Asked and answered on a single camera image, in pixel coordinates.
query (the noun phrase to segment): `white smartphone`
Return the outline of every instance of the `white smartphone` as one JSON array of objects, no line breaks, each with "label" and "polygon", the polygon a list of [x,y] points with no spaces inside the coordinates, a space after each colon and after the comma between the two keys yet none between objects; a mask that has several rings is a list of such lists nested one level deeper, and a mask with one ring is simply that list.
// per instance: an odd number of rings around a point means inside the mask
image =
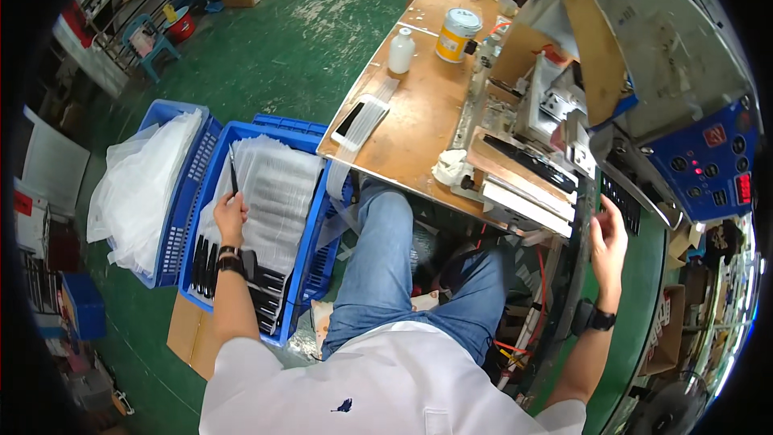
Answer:
[{"label": "white smartphone", "polygon": [[353,141],[346,137],[346,133],[349,132],[349,128],[352,126],[352,123],[354,122],[354,119],[357,117],[357,115],[359,115],[362,109],[369,104],[372,104],[377,108],[376,114],[378,114],[379,117],[376,121],[376,126],[378,126],[389,111],[389,103],[381,101],[374,95],[363,94],[358,99],[357,104],[354,105],[352,110],[346,114],[346,118],[344,118],[338,127],[335,128],[333,134],[330,135],[330,139],[349,150],[359,150],[368,138],[365,137],[362,138],[362,140]]}]

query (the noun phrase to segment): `blue box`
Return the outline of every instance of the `blue box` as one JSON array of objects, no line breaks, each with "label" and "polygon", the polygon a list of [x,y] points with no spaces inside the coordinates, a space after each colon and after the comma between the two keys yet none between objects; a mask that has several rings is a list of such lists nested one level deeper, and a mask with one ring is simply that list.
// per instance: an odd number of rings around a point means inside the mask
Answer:
[{"label": "blue box", "polygon": [[155,260],[155,277],[151,279],[147,271],[131,271],[149,289],[177,284],[182,264],[182,250],[186,245],[193,206],[196,204],[201,180],[204,172],[207,171],[217,138],[223,131],[223,125],[209,114],[209,108],[206,106],[157,99],[150,104],[138,130],[138,132],[142,131],[156,123],[163,126],[183,112],[194,112],[197,108],[202,111],[201,124],[191,141],[186,158],[182,161],[175,188],[169,198],[169,208],[161,230],[159,251]]},{"label": "blue box", "polygon": [[[322,140],[327,127],[313,122],[289,120],[277,116],[256,115],[253,124],[245,122],[229,122],[223,129],[217,145],[209,161],[207,174],[202,182],[201,192],[193,211],[193,219],[190,224],[190,232],[194,235],[188,237],[183,254],[181,273],[178,287],[180,294],[201,309],[212,312],[212,307],[188,294],[188,286],[191,282],[191,270],[193,266],[193,254],[196,249],[195,232],[198,229],[198,216],[201,209],[212,200],[220,171],[223,168],[228,155],[228,145],[243,138],[255,138],[261,134],[282,141],[284,144],[296,150],[314,154],[319,141]],[[308,210],[306,227],[298,247],[298,255],[295,259],[295,267],[291,278],[287,282],[287,303],[282,314],[282,323],[273,336],[261,333],[264,342],[276,346],[283,346],[290,336],[295,333],[298,317],[308,309],[311,299],[319,299],[327,292],[330,274],[333,271],[335,254],[338,249],[339,239],[315,252],[319,232],[322,223],[328,216],[332,216],[330,199],[324,186],[327,184],[330,162],[326,162],[320,175],[317,189],[312,198]],[[349,182],[344,187],[345,205],[348,205],[352,196],[352,188]]]},{"label": "blue box", "polygon": [[97,286],[87,273],[63,273],[62,286],[70,300],[67,309],[75,323],[78,339],[88,341],[107,333],[104,302]]}]

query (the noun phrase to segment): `black smartwatch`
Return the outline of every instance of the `black smartwatch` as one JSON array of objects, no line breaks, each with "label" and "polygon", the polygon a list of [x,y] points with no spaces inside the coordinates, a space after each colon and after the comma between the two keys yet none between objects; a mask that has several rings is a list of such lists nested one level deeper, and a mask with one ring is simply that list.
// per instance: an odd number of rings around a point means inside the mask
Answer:
[{"label": "black smartwatch", "polygon": [[246,278],[246,272],[244,271],[244,263],[242,263],[241,257],[226,256],[217,261],[218,270],[231,270],[240,276]]},{"label": "black smartwatch", "polygon": [[612,329],[617,318],[618,317],[614,314],[605,313],[594,306],[593,314],[588,322],[588,327],[590,329],[595,329],[596,331],[609,331]]}]

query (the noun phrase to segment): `white cloth rag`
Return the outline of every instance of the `white cloth rag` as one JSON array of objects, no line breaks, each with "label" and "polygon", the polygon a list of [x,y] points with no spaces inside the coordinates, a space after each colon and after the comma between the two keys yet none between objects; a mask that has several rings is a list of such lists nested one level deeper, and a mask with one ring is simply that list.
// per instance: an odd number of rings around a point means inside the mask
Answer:
[{"label": "white cloth rag", "polygon": [[460,184],[465,175],[472,176],[472,166],[466,158],[467,150],[445,150],[432,167],[432,176],[449,187]]}]

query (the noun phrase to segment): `blue plastic chair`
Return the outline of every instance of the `blue plastic chair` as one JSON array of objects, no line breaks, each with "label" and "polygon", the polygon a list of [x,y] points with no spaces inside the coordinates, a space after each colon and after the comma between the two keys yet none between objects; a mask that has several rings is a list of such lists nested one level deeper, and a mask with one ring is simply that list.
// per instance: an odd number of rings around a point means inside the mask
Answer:
[{"label": "blue plastic chair", "polygon": [[[143,26],[145,26],[146,31],[149,31],[153,34],[153,38],[155,39],[153,50],[150,51],[150,53],[148,53],[148,55],[145,57],[141,57],[137,50],[134,49],[134,45],[132,45],[129,41],[131,34],[134,34],[135,31]],[[159,79],[159,75],[156,74],[155,70],[153,69],[153,58],[157,56],[162,49],[168,50],[175,57],[175,59],[180,58],[180,53],[172,46],[172,44],[169,42],[169,39],[164,37],[164,34],[159,31],[159,28],[153,24],[153,20],[147,14],[141,14],[137,16],[132,20],[132,22],[129,23],[129,25],[126,26],[126,30],[124,30],[123,41],[124,45],[134,53],[134,56],[137,58],[140,64],[142,64],[142,67],[145,68],[145,71],[148,72],[148,75],[153,78],[153,81],[156,83],[159,83],[161,80]]]}]

